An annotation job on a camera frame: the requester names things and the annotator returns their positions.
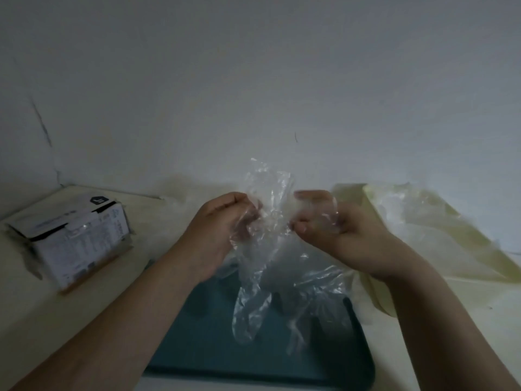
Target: white wall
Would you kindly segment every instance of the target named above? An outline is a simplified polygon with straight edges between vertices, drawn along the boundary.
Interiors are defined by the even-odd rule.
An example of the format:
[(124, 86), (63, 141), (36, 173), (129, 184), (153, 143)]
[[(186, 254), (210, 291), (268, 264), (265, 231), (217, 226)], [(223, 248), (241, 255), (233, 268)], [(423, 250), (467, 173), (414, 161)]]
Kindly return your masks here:
[(0, 219), (57, 188), (52, 149), (0, 34)]
[(521, 250), (521, 0), (4, 0), (63, 180), (415, 181)]

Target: person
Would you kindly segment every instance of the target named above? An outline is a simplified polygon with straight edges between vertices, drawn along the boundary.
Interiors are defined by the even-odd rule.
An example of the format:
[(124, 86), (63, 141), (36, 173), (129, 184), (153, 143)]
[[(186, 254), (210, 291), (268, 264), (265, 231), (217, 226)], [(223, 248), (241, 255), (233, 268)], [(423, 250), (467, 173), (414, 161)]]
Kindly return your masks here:
[[(326, 191), (296, 192), (305, 200)], [(422, 391), (520, 390), (443, 278), (416, 252), (368, 217), (338, 204), (339, 232), (299, 214), (304, 241), (389, 287)], [(230, 234), (255, 214), (246, 194), (205, 203), (182, 237), (79, 334), (12, 390), (129, 390), (138, 382), (192, 289), (212, 277), (231, 249)]]

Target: box lid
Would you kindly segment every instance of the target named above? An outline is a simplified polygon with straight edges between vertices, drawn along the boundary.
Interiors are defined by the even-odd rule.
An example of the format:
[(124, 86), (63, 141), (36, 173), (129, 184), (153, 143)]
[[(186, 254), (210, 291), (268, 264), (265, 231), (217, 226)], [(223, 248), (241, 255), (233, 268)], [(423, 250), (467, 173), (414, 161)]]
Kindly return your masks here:
[(103, 209), (115, 201), (100, 192), (88, 192), (44, 211), (25, 214), (8, 222), (12, 228), (28, 239), (34, 239), (56, 228), (73, 223), (91, 212)]

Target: forearm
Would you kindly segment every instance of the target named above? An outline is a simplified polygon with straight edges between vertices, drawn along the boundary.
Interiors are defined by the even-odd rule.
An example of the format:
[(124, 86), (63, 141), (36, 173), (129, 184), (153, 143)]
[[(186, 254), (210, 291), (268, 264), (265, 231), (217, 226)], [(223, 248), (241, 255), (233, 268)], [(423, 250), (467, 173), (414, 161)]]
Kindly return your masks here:
[(416, 253), (387, 282), (423, 391), (519, 390), (445, 280)]
[(197, 283), (174, 246), (14, 390), (132, 389)]

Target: teal tray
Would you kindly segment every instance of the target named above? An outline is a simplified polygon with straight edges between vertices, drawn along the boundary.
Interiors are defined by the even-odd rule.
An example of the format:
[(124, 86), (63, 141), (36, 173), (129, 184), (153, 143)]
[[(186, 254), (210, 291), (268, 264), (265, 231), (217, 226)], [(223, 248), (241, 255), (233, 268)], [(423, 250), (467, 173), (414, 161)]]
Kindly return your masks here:
[(231, 319), (240, 283), (237, 275), (212, 278), (188, 297), (145, 370), (145, 375), (261, 382), (368, 390), (374, 362), (351, 302), (344, 303), (354, 332), (331, 339), (313, 324), (309, 348), (288, 355), (290, 332), (274, 299), (255, 340), (240, 345)]

